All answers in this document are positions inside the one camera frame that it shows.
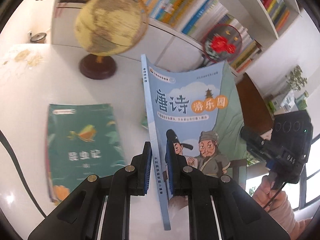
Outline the right hand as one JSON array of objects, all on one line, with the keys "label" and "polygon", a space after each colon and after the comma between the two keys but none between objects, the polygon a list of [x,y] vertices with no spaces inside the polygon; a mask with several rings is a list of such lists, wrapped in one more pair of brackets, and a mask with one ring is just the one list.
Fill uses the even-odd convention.
[{"label": "right hand", "polygon": [[287,201],[284,191],[272,189],[273,182],[269,181],[268,176],[263,176],[261,184],[253,193],[252,198],[267,212],[276,210]]}]

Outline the forearm in pink sleeve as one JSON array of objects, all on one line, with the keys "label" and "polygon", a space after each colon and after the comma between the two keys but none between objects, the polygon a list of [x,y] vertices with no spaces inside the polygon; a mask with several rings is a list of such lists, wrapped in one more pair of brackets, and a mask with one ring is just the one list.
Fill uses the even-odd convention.
[{"label": "forearm in pink sleeve", "polygon": [[294,211],[284,191],[281,191],[276,196],[270,205],[268,213],[286,230],[291,239],[298,239],[312,220],[311,218],[296,220]]}]

